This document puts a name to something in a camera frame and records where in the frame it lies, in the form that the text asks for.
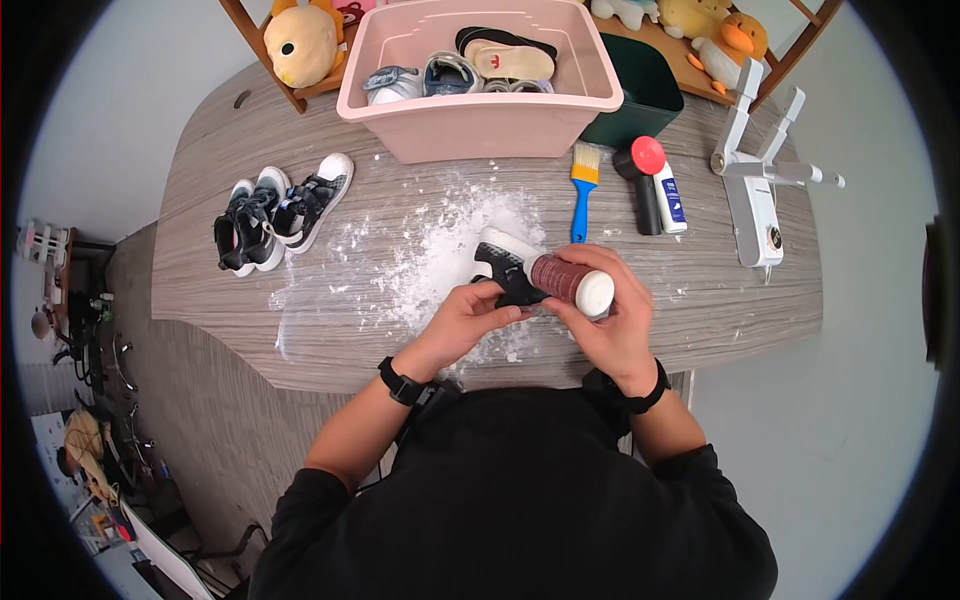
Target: red cap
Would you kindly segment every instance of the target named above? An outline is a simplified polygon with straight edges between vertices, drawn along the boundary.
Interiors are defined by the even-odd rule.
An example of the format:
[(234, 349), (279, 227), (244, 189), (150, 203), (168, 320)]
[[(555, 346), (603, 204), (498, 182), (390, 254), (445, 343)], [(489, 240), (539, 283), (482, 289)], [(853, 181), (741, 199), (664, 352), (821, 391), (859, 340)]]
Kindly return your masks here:
[(666, 154), (660, 143), (649, 135), (641, 135), (630, 145), (630, 156), (640, 173), (656, 175), (666, 164)]

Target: hand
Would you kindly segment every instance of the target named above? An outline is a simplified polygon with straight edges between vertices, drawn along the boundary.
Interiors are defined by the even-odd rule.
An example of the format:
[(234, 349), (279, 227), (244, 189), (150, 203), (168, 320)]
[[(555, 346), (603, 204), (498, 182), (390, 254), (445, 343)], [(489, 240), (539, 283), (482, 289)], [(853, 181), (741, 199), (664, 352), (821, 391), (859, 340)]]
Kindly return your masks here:
[(532, 316), (519, 306), (493, 308), (501, 294), (503, 288), (495, 281), (450, 290), (426, 329), (394, 358), (394, 371), (424, 383), (466, 356), (494, 329)]
[(591, 244), (572, 244), (554, 256), (603, 271), (613, 279), (610, 316), (592, 323), (582, 312), (558, 298), (543, 308), (555, 314), (573, 334), (590, 363), (609, 375), (625, 396), (648, 396), (657, 386), (657, 363), (650, 352), (653, 297), (620, 255)]

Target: floor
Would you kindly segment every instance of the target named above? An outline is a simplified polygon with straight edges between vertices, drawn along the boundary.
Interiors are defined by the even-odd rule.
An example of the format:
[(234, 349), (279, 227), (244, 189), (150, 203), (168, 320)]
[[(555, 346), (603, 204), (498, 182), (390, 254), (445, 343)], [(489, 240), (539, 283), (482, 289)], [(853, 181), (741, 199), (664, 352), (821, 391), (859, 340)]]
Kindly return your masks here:
[[(105, 334), (119, 330), (133, 344), (124, 363), (138, 391), (126, 399), (116, 381), (111, 387), (124, 410), (139, 404), (140, 437), (156, 441), (155, 460), (170, 469), (205, 549), (230, 549), (252, 522), (269, 531), (276, 499), (321, 424), (349, 395), (275, 388), (198, 327), (151, 319), (155, 232), (156, 224), (150, 225), (118, 244), (108, 268), (116, 300), (114, 328)], [(675, 373), (671, 381), (687, 400), (690, 373)], [(620, 447), (630, 452), (629, 436)], [(391, 450), (381, 472), (392, 462)], [(251, 571), (261, 549), (254, 537), (238, 561), (242, 572)], [(227, 565), (214, 566), (229, 578)]]

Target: white bottle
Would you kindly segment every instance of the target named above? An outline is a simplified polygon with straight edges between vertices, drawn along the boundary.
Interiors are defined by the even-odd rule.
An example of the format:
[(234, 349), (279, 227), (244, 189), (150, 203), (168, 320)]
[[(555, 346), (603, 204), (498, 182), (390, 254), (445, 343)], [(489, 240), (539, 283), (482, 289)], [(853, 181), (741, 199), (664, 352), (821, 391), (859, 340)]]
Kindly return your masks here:
[(680, 192), (673, 179), (670, 165), (663, 163), (663, 169), (654, 175), (654, 187), (657, 190), (657, 206), (660, 208), (660, 222), (667, 233), (686, 231), (684, 206), (680, 203)]

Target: blue label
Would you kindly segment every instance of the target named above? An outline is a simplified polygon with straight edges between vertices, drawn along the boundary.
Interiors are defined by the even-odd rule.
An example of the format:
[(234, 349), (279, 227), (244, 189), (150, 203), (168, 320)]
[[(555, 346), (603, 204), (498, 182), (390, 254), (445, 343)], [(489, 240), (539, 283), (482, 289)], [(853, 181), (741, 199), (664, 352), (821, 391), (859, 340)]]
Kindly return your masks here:
[(666, 193), (666, 203), (670, 205), (670, 218), (674, 223), (686, 223), (684, 206), (680, 204), (680, 192), (677, 191), (677, 182), (673, 178), (663, 180), (663, 191)]

